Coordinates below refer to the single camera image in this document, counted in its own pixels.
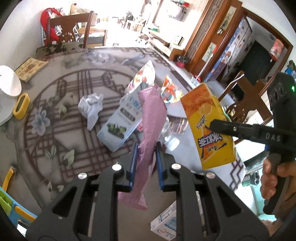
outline box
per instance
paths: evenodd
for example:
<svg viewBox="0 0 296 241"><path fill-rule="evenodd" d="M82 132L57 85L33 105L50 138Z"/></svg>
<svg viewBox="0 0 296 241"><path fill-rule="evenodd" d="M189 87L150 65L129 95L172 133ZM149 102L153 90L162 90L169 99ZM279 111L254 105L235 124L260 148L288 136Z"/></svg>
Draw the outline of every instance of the box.
<svg viewBox="0 0 296 241"><path fill-rule="evenodd" d="M214 119L227 121L226 116L205 83L181 98L184 111L195 140L203 169L222 166L235 161L235 149L231 136L210 130Z"/></svg>
<svg viewBox="0 0 296 241"><path fill-rule="evenodd" d="M174 49L180 49L183 50L184 48L175 44L170 43L170 46L168 47L170 50L174 50Z"/></svg>
<svg viewBox="0 0 296 241"><path fill-rule="evenodd" d="M200 215L203 214L198 192L196 192ZM177 201L173 202L164 212L150 223L151 231L170 241L176 237L177 231Z"/></svg>
<svg viewBox="0 0 296 241"><path fill-rule="evenodd" d="M142 82L132 93L128 94L98 132L97 137L110 151L114 152L120 148L142 121L142 107L138 92L147 87L148 84Z"/></svg>

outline milk carton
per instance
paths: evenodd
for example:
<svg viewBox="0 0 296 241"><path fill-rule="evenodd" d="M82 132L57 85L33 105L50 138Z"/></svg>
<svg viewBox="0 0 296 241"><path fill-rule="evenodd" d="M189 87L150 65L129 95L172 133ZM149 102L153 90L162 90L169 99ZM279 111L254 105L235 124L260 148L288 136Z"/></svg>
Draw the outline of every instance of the milk carton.
<svg viewBox="0 0 296 241"><path fill-rule="evenodd" d="M142 82L122 101L118 109L102 126L97 137L112 152L122 146L142 121L142 107L138 92L146 89L148 84Z"/></svg>
<svg viewBox="0 0 296 241"><path fill-rule="evenodd" d="M198 208L201 215L202 225L204 225L202 204L200 196L196 192ZM150 223L151 231L164 239L170 241L176 237L177 231L177 201L173 202L164 212L162 212L156 219Z"/></svg>

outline book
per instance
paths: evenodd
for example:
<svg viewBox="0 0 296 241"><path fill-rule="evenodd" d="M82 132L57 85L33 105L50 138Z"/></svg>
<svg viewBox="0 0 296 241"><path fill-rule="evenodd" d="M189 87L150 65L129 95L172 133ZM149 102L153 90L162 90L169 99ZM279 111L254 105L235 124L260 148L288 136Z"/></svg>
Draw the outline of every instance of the book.
<svg viewBox="0 0 296 241"><path fill-rule="evenodd" d="M28 82L34 74L36 74L40 69L46 66L48 62L37 60L34 58L28 58L20 67L17 68L15 73L20 80Z"/></svg>

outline yellow juice box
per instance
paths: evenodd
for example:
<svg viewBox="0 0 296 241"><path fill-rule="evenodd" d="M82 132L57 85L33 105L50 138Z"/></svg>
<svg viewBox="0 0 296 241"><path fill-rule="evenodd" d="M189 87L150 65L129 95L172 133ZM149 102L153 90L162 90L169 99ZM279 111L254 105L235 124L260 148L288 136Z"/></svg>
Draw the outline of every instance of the yellow juice box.
<svg viewBox="0 0 296 241"><path fill-rule="evenodd" d="M231 136L210 130L214 119L227 121L218 99L211 95L205 83L181 98L203 169L222 166L235 160Z"/></svg>

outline human hand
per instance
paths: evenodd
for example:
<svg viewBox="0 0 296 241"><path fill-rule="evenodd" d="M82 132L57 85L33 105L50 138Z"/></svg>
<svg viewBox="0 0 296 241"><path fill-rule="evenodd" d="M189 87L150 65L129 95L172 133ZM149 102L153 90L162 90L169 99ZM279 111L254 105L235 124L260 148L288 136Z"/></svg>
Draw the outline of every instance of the human hand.
<svg viewBox="0 0 296 241"><path fill-rule="evenodd" d="M276 192L277 176L271 173L271 163L266 158L263 162L263 175L261 177L260 192L264 199L270 199ZM289 199L296 192L296 162L286 162L278 166L277 175L280 177L291 176L289 187L284 200Z"/></svg>

